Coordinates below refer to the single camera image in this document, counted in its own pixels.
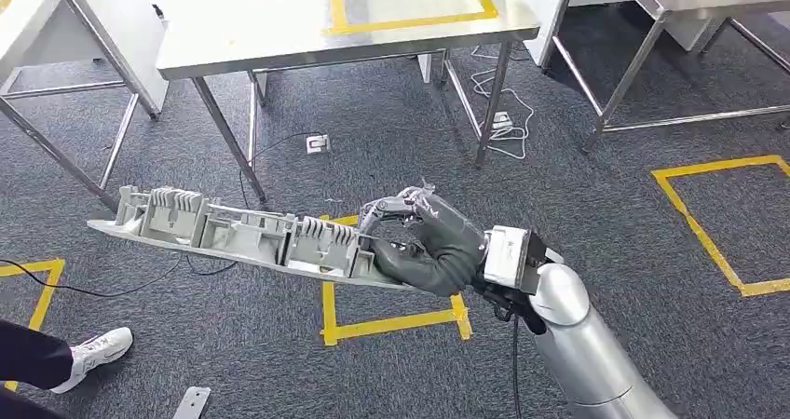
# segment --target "white sneaker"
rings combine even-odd
[[[72,347],[72,376],[69,380],[50,389],[62,394],[74,388],[88,375],[88,371],[105,363],[118,360],[131,346],[132,336],[129,328],[120,328],[105,335],[93,337],[82,345]]]

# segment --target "metal bracket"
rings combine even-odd
[[[173,419],[198,419],[203,413],[203,407],[206,406],[210,393],[211,388],[188,387]]]

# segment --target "wire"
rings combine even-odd
[[[483,59],[498,59],[496,56],[487,56],[484,54],[480,54],[480,46],[475,47],[474,50],[471,52],[471,56],[473,58],[483,58]],[[513,58],[511,56],[511,60],[513,61],[526,61],[530,59],[529,57],[526,58]],[[474,87],[472,90],[477,93],[478,95],[485,96],[487,99],[491,98],[491,91],[486,90],[483,85],[491,82],[494,80],[493,74],[497,71],[496,68],[492,68],[490,70],[486,70],[484,72],[475,73],[471,76],[471,82],[474,83]],[[482,81],[478,80],[480,76],[491,74],[491,77],[488,77]],[[493,151],[497,151],[501,154],[507,155],[509,157],[515,158],[517,160],[523,160],[526,158],[526,139],[529,138],[529,120],[532,119],[532,116],[535,115],[535,109],[530,107],[524,100],[519,97],[518,93],[512,88],[503,88],[501,93],[510,93],[513,97],[520,103],[524,108],[529,111],[529,115],[524,120],[524,127],[518,128],[515,125],[509,126],[506,128],[498,128],[491,132],[490,140],[492,142],[504,142],[509,140],[516,140],[521,142],[521,154],[516,155],[511,152],[505,151],[503,149],[499,149],[498,147],[488,146],[488,149]],[[478,125],[480,128],[483,128],[483,123]]]
[[[252,156],[250,161],[252,162],[255,158],[261,156],[261,154],[263,154],[265,152],[268,152],[269,150],[271,150],[272,148],[274,148],[278,144],[280,144],[282,142],[285,142],[286,140],[289,140],[289,139],[291,139],[293,137],[298,137],[298,136],[301,136],[301,135],[323,135],[323,133],[322,132],[299,132],[299,133],[294,133],[294,134],[289,135],[289,136],[287,136],[285,138],[281,138],[281,139],[277,140],[276,142],[268,145],[264,149],[258,151],[257,154]],[[241,169],[238,170],[238,185],[241,187],[241,196],[244,197],[244,206],[247,207],[247,210],[251,210],[250,203],[247,201],[247,193],[244,191],[244,180],[243,180],[243,175],[242,175]],[[262,205],[261,208],[265,208],[265,207],[263,207],[264,200],[260,200],[260,202],[261,202],[261,205]]]
[[[189,265],[189,271],[192,272],[193,274],[199,275],[199,276],[202,276],[202,277],[210,277],[210,276],[213,276],[213,275],[219,275],[220,273],[223,273],[226,270],[230,270],[231,268],[235,267],[238,264],[238,261],[234,261],[234,262],[232,262],[232,263],[220,268],[219,270],[213,270],[212,269],[210,272],[200,272],[200,271],[198,271],[192,265],[192,261],[189,260],[189,255],[188,254],[186,255],[186,263]]]
[[[513,315],[513,402],[516,407],[516,419],[521,417],[521,399],[518,393],[518,314]]]
[[[90,296],[97,296],[99,298],[116,298],[118,296],[123,296],[123,295],[128,295],[130,293],[134,293],[135,291],[140,291],[140,290],[145,289],[146,287],[150,286],[151,284],[154,284],[155,282],[158,282],[158,281],[164,279],[164,277],[166,277],[167,275],[172,273],[178,267],[178,264],[181,263],[181,258],[182,257],[183,257],[183,255],[179,254],[178,255],[178,260],[175,262],[173,267],[171,267],[170,270],[168,270],[167,272],[163,273],[159,277],[156,277],[156,278],[146,282],[145,284],[142,284],[142,286],[135,287],[134,289],[130,289],[128,291],[121,291],[119,293],[99,293],[99,292],[96,292],[96,291],[87,291],[85,289],[79,289],[78,287],[72,287],[72,286],[67,286],[67,285],[63,285],[63,284],[47,284],[46,282],[44,282],[41,279],[39,279],[36,275],[31,273],[28,269],[24,268],[20,264],[17,264],[17,263],[15,263],[13,261],[9,261],[8,259],[0,259],[0,263],[6,263],[6,264],[13,265],[15,267],[18,267],[21,271],[25,272],[28,277],[31,277],[35,282],[37,282],[37,283],[39,283],[39,284],[41,284],[42,286],[45,286],[45,287],[51,287],[53,289],[66,289],[68,291],[77,291],[79,293],[84,293],[84,294],[90,295]]]

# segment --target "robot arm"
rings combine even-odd
[[[441,296],[469,284],[497,307],[499,319],[521,317],[574,417],[675,418],[590,304],[579,275],[534,232],[495,226],[483,233],[432,188],[404,190],[398,198],[408,202],[402,204],[390,203],[392,198],[365,206],[360,233],[371,234],[378,224],[373,218],[399,220],[435,262],[420,262],[414,244],[394,248],[374,240],[382,273]],[[388,206],[413,208],[395,213]]]

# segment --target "gray plastic part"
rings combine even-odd
[[[203,408],[209,400],[210,393],[211,388],[188,387],[184,397],[181,399],[178,410],[173,415],[173,419],[198,419],[203,413]]]
[[[88,221],[103,233],[160,248],[263,266],[348,284],[413,289],[383,275],[360,250],[353,226],[293,214],[237,209],[201,193],[120,188],[114,221]]]

